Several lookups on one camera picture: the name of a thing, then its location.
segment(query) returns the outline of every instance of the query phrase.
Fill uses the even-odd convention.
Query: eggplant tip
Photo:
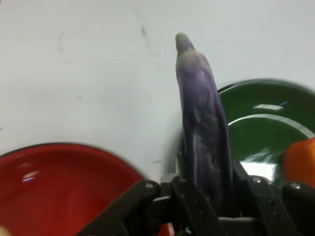
[[[177,56],[180,56],[180,54],[182,54],[185,51],[195,50],[195,47],[191,43],[190,39],[184,33],[178,33],[175,36],[175,41],[176,41]]]

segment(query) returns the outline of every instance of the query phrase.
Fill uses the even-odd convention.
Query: bowl rim
[[[35,145],[29,145],[25,147],[21,147],[9,152],[6,152],[2,155],[0,155],[0,165],[5,165],[6,163],[11,161],[12,155],[17,154],[19,152],[27,151],[27,150],[32,150],[38,148],[38,151],[43,151],[40,150],[41,148],[67,148],[68,150],[73,150],[73,148],[82,148],[88,153],[92,152],[98,152],[98,153],[103,153],[107,154],[106,158],[110,158],[111,162],[115,162],[116,164],[126,168],[129,173],[133,174],[135,177],[141,178],[141,179],[146,179],[146,175],[136,168],[134,165],[132,165],[129,161],[127,161],[125,158],[120,157],[114,152],[107,151],[105,149],[93,146],[93,145],[87,145],[87,144],[82,144],[82,143],[76,143],[76,142],[51,142],[51,143],[40,143],[40,144],[35,144]]]

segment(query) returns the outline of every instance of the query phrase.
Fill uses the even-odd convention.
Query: screw
[[[153,188],[153,184],[150,182],[146,182],[146,184],[144,185],[146,188]]]
[[[291,187],[292,188],[296,188],[296,189],[300,189],[301,188],[301,186],[298,183],[292,183]]]
[[[268,200],[269,205],[273,206],[275,203],[272,200]]]
[[[258,177],[253,177],[252,180],[256,183],[260,183],[261,182],[261,178]]]
[[[277,213],[276,211],[273,212],[273,215],[274,215],[275,217],[279,217],[279,216],[280,216],[280,214]]]
[[[206,213],[202,210],[201,212],[200,212],[200,215],[201,215],[201,217],[203,217],[203,218],[206,218]]]

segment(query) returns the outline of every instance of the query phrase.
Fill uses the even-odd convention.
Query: red plate
[[[103,150],[23,148],[0,158],[0,225],[14,236],[70,236],[143,177]],[[163,228],[160,235],[169,235]]]

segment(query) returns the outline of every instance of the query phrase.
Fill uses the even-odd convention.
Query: stain
[[[58,51],[63,54],[63,38],[65,31],[62,31],[58,37]]]
[[[148,34],[146,28],[144,26],[141,26],[140,31],[142,33],[142,36],[146,38]]]
[[[142,34],[142,37],[146,40],[147,47],[150,47],[151,46],[150,39],[148,37],[148,32],[147,32],[147,29],[145,28],[145,26],[141,26],[140,32]]]
[[[161,162],[162,162],[162,160],[155,160],[155,161],[152,162],[152,164],[158,164],[158,163],[161,163]]]

